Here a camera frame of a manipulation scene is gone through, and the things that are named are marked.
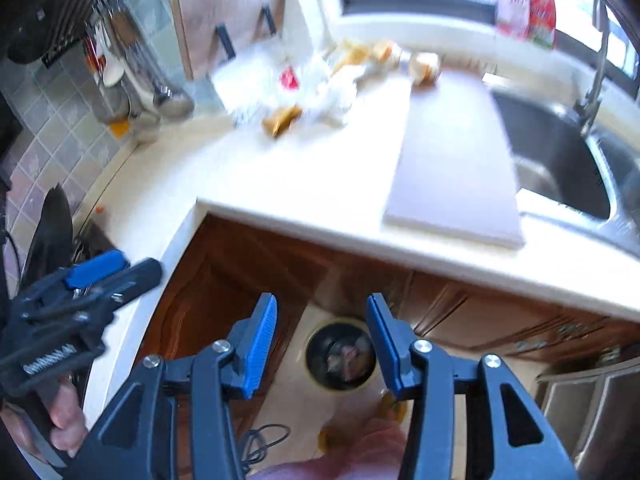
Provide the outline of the right hand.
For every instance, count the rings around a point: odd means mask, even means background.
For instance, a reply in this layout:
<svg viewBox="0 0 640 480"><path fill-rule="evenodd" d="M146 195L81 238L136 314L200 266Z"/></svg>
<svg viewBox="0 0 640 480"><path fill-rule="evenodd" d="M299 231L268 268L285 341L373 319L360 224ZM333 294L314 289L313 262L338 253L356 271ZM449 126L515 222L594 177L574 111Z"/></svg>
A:
<svg viewBox="0 0 640 480"><path fill-rule="evenodd" d="M251 479L397 479L407 438L394 420L372 418L346 448L319 458L272 466Z"/></svg>

